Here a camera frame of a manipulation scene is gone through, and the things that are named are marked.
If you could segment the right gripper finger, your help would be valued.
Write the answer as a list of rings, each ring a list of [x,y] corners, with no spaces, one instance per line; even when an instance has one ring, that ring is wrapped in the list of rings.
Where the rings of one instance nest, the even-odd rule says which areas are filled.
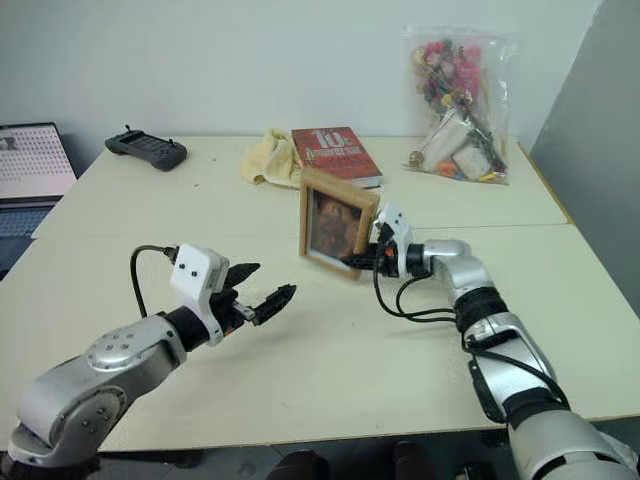
[[[377,264],[377,244],[368,244],[362,253],[344,256],[342,263],[352,269],[373,269]]]

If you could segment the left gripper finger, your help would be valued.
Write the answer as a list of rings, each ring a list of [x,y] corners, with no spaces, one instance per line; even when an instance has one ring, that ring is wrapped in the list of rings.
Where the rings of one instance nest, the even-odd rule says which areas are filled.
[[[259,263],[239,263],[230,266],[226,278],[224,280],[223,289],[233,289],[247,280],[252,274],[254,274],[260,268]]]
[[[254,317],[251,323],[254,326],[261,326],[269,321],[286,307],[292,300],[296,290],[297,286],[292,284],[278,287],[262,303],[253,308]]]

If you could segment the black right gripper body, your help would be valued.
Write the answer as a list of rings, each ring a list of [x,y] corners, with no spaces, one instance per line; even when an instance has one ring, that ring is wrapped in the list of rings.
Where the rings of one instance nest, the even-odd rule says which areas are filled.
[[[398,247],[396,242],[380,234],[374,243],[369,245],[369,253],[377,263],[377,271],[388,278],[400,276],[398,267]]]

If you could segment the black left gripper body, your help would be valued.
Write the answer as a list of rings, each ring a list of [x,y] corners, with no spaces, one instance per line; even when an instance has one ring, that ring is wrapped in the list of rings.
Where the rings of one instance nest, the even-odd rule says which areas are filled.
[[[209,299],[209,306],[224,337],[245,323],[252,323],[256,318],[255,311],[251,307],[241,304],[237,298],[238,292],[229,288],[212,294]]]

